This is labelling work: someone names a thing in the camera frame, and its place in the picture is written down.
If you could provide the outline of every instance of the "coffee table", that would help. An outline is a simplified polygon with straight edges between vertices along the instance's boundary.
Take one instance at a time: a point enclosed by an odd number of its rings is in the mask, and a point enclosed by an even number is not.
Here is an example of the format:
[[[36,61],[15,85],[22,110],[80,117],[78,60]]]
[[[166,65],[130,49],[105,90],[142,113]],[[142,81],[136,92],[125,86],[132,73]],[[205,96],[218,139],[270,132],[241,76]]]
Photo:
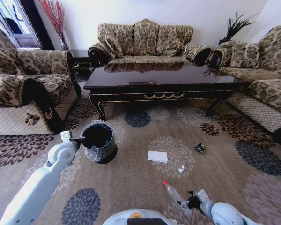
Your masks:
[[[90,91],[89,101],[103,121],[102,102],[215,98],[206,111],[211,116],[248,83],[232,76],[208,74],[207,69],[191,63],[106,64],[95,69],[83,88]]]

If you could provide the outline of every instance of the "white wall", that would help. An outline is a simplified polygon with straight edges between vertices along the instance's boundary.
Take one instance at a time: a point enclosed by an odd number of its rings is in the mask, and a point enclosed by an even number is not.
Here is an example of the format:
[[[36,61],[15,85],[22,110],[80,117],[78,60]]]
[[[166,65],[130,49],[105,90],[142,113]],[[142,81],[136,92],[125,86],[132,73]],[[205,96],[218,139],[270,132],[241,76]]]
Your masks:
[[[278,25],[281,25],[281,0],[268,0],[245,41],[257,43],[271,28]]]
[[[251,16],[261,12],[267,0],[60,0],[65,7],[65,36],[70,49],[88,49],[97,42],[99,23],[134,24],[148,18],[158,24],[189,24],[192,41],[216,46],[227,30],[227,20],[235,12]],[[40,15],[52,39],[59,39],[42,10]],[[235,39],[243,40],[250,28]]]

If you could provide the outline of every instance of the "plastic bottle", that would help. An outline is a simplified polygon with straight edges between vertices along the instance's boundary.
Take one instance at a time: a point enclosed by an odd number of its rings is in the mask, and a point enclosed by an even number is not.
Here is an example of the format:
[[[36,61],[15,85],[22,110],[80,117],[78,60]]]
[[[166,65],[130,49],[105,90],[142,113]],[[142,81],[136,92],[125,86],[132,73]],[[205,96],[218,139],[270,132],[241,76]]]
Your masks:
[[[172,200],[179,206],[179,208],[183,211],[185,215],[191,216],[192,210],[191,209],[182,209],[179,205],[179,202],[184,202],[185,199],[179,194],[176,188],[174,188],[172,185],[168,184],[168,182],[165,180],[163,181],[163,184],[165,186],[165,189],[167,190],[169,196],[172,198]]]

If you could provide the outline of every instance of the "loveseat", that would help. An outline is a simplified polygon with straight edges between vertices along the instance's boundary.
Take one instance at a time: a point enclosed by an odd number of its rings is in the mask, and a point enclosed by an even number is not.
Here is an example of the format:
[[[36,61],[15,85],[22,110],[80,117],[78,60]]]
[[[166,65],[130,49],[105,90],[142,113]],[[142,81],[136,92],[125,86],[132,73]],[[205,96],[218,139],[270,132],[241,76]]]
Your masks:
[[[281,26],[257,44],[228,41],[217,46],[208,65],[250,83],[228,102],[281,139]]]
[[[103,23],[99,42],[88,51],[92,68],[106,63],[189,63],[203,66],[211,49],[191,42],[193,27],[158,25],[144,19],[134,25]]]
[[[81,94],[66,51],[22,51],[0,29],[0,135],[60,132]]]

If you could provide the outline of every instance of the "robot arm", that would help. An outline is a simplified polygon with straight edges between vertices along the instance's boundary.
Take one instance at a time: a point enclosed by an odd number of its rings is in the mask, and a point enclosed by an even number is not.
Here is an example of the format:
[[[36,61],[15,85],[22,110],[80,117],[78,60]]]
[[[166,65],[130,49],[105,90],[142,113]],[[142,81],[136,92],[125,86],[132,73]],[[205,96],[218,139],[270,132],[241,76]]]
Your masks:
[[[63,143],[52,147],[46,164],[34,171],[7,206],[0,225],[31,224],[42,212],[60,181],[61,171],[72,164],[79,141],[70,141],[69,131],[61,132]]]
[[[180,202],[181,207],[187,206],[189,209],[199,209],[203,215],[216,225],[259,225],[228,203],[212,202],[203,189],[189,193],[192,196],[188,201]]]

